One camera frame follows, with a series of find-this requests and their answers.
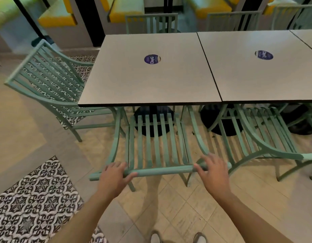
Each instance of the person's left hand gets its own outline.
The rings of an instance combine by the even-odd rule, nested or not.
[[[126,185],[137,176],[137,172],[134,172],[123,178],[126,167],[126,162],[115,162],[107,165],[101,173],[96,194],[110,200],[117,197]]]

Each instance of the oval logo sticker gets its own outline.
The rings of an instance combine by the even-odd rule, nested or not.
[[[271,60],[273,59],[273,55],[270,52],[267,52],[265,50],[258,50],[255,52],[255,55],[257,58],[260,58],[262,60]]]
[[[161,58],[157,54],[150,54],[145,57],[145,62],[150,65],[157,64],[161,61]]]

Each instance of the forearm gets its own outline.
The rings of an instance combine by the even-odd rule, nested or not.
[[[64,225],[49,243],[87,243],[112,199],[93,195],[83,208]]]
[[[287,237],[244,205],[234,194],[218,200],[245,243],[292,243]]]

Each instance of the white tabletop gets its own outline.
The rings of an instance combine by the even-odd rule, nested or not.
[[[312,100],[312,49],[291,32],[198,35],[223,101]],[[271,53],[273,59],[258,58],[259,50]]]
[[[291,30],[291,32],[312,48],[312,30]]]
[[[158,55],[158,63],[145,62]],[[196,33],[107,35],[79,105],[221,102]]]

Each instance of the purple sticker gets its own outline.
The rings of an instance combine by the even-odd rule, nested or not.
[[[157,54],[150,54],[145,57],[145,62],[150,65],[157,64],[161,58]]]
[[[273,59],[273,55],[265,50],[258,50],[255,52],[255,55],[257,58],[260,58],[262,60],[271,60]]]

